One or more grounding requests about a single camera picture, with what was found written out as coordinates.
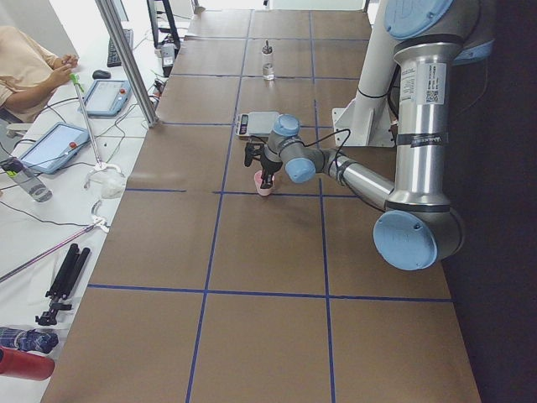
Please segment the person's hand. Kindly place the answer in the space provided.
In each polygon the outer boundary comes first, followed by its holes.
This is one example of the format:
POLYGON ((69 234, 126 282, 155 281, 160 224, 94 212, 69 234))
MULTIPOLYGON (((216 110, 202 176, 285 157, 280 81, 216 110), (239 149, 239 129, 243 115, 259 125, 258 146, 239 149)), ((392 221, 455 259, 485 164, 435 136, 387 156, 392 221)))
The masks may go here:
POLYGON ((76 55, 64 55, 58 58, 53 64, 53 71, 50 74, 50 81, 53 86, 60 86, 70 81, 70 75, 78 66, 76 55))

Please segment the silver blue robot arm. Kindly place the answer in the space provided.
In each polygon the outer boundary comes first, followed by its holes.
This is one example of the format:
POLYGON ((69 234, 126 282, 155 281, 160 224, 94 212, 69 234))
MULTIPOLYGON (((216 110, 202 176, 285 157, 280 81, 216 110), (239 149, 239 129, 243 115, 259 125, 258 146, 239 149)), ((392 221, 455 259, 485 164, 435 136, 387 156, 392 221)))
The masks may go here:
POLYGON ((308 148, 299 121, 282 114, 263 146, 245 149, 261 162, 261 188, 279 170, 298 184, 323 173, 382 211, 373 241, 393 267, 422 270, 455 254, 463 222, 442 190, 451 69, 490 56, 495 15, 493 1, 381 2, 356 96, 333 123, 348 144, 394 144, 394 180, 337 148, 308 148))

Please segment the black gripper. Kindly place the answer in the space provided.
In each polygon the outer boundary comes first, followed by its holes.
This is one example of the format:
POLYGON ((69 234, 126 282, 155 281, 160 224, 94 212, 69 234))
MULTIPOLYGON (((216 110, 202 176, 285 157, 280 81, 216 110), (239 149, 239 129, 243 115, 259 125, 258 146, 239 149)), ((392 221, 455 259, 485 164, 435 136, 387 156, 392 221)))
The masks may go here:
POLYGON ((271 189, 273 187, 273 175, 280 170, 280 157, 264 145, 261 153, 261 189, 271 189))

